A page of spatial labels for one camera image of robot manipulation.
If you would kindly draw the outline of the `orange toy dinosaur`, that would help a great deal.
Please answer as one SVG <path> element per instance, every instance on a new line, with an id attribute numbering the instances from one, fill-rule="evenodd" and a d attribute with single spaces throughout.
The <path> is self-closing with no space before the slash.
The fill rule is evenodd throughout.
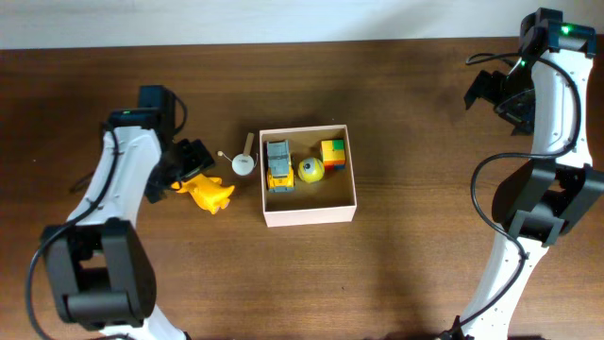
<path id="1" fill-rule="evenodd" d="M 223 186 L 218 177 L 199 174 L 186 181 L 173 182 L 171 189 L 179 194 L 189 194 L 199 208 L 211 214 L 224 210 L 230 203 L 234 185 Z"/>

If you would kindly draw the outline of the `yellow grey toy truck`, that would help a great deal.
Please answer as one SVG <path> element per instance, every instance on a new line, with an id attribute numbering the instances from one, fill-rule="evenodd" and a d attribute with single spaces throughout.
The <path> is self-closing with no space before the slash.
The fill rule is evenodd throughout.
<path id="1" fill-rule="evenodd" d="M 289 142 L 266 143 L 267 189 L 270 193 L 289 193 L 294 190 L 294 170 Z"/>

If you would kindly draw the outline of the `yellow ball with eyes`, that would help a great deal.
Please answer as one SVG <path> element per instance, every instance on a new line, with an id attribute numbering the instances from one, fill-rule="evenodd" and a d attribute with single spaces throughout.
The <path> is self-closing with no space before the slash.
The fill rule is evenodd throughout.
<path id="1" fill-rule="evenodd" d="M 297 174 L 302 181 L 314 183 L 323 179 L 325 166 L 317 158 L 306 158 L 298 164 Z"/>

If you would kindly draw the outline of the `colourful puzzle cube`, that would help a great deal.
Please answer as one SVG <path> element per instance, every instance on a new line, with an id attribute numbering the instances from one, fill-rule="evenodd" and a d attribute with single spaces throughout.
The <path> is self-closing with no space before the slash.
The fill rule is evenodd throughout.
<path id="1" fill-rule="evenodd" d="M 324 140 L 321 142 L 322 163 L 326 170 L 345 169 L 346 151 L 343 139 Z"/>

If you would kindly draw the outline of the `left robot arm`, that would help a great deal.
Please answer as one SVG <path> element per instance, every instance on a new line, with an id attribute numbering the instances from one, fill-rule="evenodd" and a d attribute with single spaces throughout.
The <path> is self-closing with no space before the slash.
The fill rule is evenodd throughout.
<path id="1" fill-rule="evenodd" d="M 177 142 L 183 104 L 162 85 L 139 89 L 133 109 L 103 125 L 100 161 L 89 187 L 62 225 L 48 226 L 34 258 L 43 260 L 59 318 L 105 339 L 186 339 L 156 303 L 154 269 L 136 232 L 144 199 L 213 166 L 198 140 Z"/>

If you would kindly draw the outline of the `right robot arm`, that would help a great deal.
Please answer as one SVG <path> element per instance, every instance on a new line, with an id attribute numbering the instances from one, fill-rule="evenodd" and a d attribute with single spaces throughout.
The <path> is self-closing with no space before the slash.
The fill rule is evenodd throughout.
<path id="1" fill-rule="evenodd" d="M 538 8 L 520 26 L 513 53 L 478 53 L 475 65 L 503 60 L 507 74 L 480 72 L 463 100 L 481 98 L 532 138 L 519 169 L 497 187 L 491 213 L 480 218 L 495 231 L 492 252 L 471 302 L 443 339 L 505 339 L 515 307 L 536 264 L 569 233 L 603 194 L 586 128 L 586 93 L 596 57 L 596 32 L 569 24 L 561 11 Z"/>

